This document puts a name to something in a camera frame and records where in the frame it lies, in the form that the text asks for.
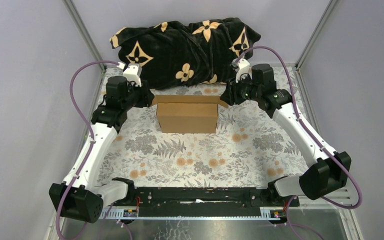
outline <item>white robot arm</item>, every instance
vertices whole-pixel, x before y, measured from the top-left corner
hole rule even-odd
[[[87,136],[80,155],[63,182],[54,183],[49,189],[56,210],[63,200],[61,217],[94,223],[101,216],[103,207],[118,200],[126,204],[134,201],[135,187],[129,179],[116,177],[106,185],[96,187],[95,184],[104,156],[127,119],[127,111],[133,107],[150,107],[152,104],[154,95],[150,92],[147,81],[141,81],[141,70],[139,64],[129,64],[122,76],[114,76],[108,80],[106,95],[92,115],[93,138]],[[93,148],[82,165],[92,141]],[[72,186],[67,186],[74,177],[76,180]],[[69,192],[63,198],[67,188]]]
[[[338,153],[327,144],[311,127],[298,110],[295,113],[292,96],[285,89],[277,89],[273,69],[268,64],[250,68],[247,60],[233,61],[236,78],[226,84],[226,91],[220,99],[229,105],[241,104],[246,100],[256,101],[260,109],[278,123],[290,136],[301,152],[308,170],[301,176],[285,176],[269,182],[271,201],[293,195],[306,195],[315,200],[345,186],[348,177],[323,151],[328,151],[349,171],[351,158],[346,152]],[[309,132],[323,144],[322,148],[302,127],[303,121]]]

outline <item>black fabric with floral print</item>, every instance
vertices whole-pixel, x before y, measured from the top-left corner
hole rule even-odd
[[[153,89],[226,82],[230,64],[260,40],[239,18],[213,19],[188,26],[178,21],[151,27],[123,27],[110,38],[125,63],[142,66],[141,78]],[[245,55],[252,57],[252,51]]]

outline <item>cardboard box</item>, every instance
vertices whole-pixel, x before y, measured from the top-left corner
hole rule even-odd
[[[229,105],[220,96],[156,95],[156,118],[163,133],[215,134],[219,105]]]

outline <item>cable connector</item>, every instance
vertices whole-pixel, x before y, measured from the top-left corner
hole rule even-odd
[[[239,69],[239,66],[238,66],[238,63],[236,62],[236,59],[234,59],[232,62],[231,62],[231,67],[232,67],[232,69],[236,72],[236,71],[238,71],[238,69]]]
[[[250,62],[243,58],[237,63],[235,62],[235,60],[233,60],[232,66],[233,68],[235,68],[236,71],[236,83],[239,83],[239,81],[242,80],[242,75],[247,75],[250,72]]]
[[[123,77],[127,79],[128,82],[134,82],[136,87],[142,87],[141,78],[139,77],[142,72],[142,67],[137,63],[130,63],[127,69],[123,72]]]
[[[117,68],[121,69],[121,70],[124,70],[126,67],[126,64],[122,61],[119,61],[118,62],[118,65],[117,65]]]

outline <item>box flap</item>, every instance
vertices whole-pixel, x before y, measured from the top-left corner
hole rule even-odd
[[[225,108],[229,105],[220,100],[220,96],[196,96],[196,95],[156,95],[152,105],[161,103],[173,104],[218,104]]]
[[[156,116],[217,117],[217,103],[158,103]]]

